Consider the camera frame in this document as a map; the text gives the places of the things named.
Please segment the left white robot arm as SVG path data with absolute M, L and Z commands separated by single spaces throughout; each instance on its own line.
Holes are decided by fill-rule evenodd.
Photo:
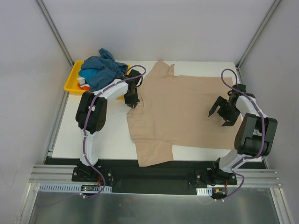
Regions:
M 99 176 L 99 171 L 93 165 L 98 161 L 100 147 L 94 142 L 95 135 L 104 127 L 107 117 L 107 105 L 120 96 L 124 97 L 125 104 L 130 108 L 138 105 L 137 88 L 142 84 L 143 74 L 131 70 L 127 75 L 115 79 L 104 88 L 82 94 L 75 120 L 82 132 L 81 163 L 86 165 L 83 177 L 93 182 Z

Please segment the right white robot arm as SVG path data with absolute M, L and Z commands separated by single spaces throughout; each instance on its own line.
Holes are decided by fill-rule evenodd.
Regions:
M 260 109 L 255 96 L 246 92 L 246 85 L 233 85 L 228 95 L 228 99 L 216 99 L 208 116 L 217 112 L 225 121 L 223 126 L 233 126 L 242 116 L 242 123 L 235 137 L 234 149 L 219 158 L 215 163 L 216 169 L 210 172 L 211 181 L 215 184 L 223 183 L 227 173 L 232 173 L 246 161 L 267 156 L 278 126 L 276 119 L 268 117 Z

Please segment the beige t-shirt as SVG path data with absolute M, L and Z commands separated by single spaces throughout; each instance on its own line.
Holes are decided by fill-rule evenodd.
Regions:
M 234 148 L 241 120 L 229 127 L 218 114 L 209 114 L 216 99 L 226 96 L 232 78 L 175 76 L 174 68 L 156 62 L 138 88 L 139 104 L 127 114 L 140 167 L 173 160 L 174 145 Z

